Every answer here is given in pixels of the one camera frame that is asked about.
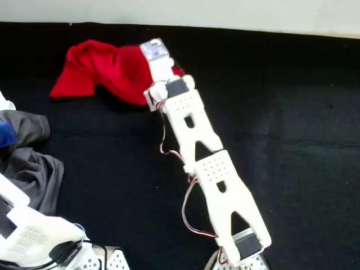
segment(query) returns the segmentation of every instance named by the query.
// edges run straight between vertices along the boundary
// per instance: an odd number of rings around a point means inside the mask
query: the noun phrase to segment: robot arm
[[[215,134],[204,104],[191,76],[181,78],[172,73],[174,61],[161,39],[140,46],[148,60],[154,84],[144,93],[151,111],[164,113],[179,143],[184,171],[196,178],[204,192],[216,242],[233,266],[261,253],[271,238],[259,209],[232,164],[228,152]],[[189,127],[186,119],[191,118]],[[195,160],[195,144],[201,142],[212,153]],[[250,229],[231,235],[231,214],[236,212]]]

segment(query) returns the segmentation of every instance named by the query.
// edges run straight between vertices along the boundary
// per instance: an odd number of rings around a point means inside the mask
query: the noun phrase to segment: gray cloth
[[[28,112],[4,110],[0,111],[0,120],[8,121],[14,127],[17,140],[10,149],[10,155],[0,160],[0,172],[30,197],[31,208],[45,215],[54,215],[64,165],[54,157],[27,147],[50,136],[47,118]]]

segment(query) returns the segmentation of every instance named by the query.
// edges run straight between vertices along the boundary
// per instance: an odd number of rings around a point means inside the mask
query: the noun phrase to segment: red cloth
[[[176,67],[173,72],[181,75]],[[92,96],[96,84],[131,104],[145,105],[143,92],[152,84],[152,77],[140,47],[118,48],[95,40],[72,46],[50,97]]]

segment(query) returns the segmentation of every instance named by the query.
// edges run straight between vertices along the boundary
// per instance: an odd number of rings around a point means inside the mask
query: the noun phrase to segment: white wall
[[[0,21],[360,35],[360,0],[0,0]]]

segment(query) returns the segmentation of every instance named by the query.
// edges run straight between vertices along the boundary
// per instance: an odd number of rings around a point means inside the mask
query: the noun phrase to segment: black fabric surface
[[[131,269],[203,269],[213,240],[181,220],[187,187],[158,153],[161,124],[103,88],[53,102],[67,49],[162,37],[195,78],[215,131],[272,236],[274,270],[360,268],[360,41],[247,31],[97,24],[0,24],[0,89],[47,115],[36,150],[65,164],[58,214],[96,242],[121,245]],[[167,145],[176,145],[169,135]],[[190,221],[210,230],[197,188]]]

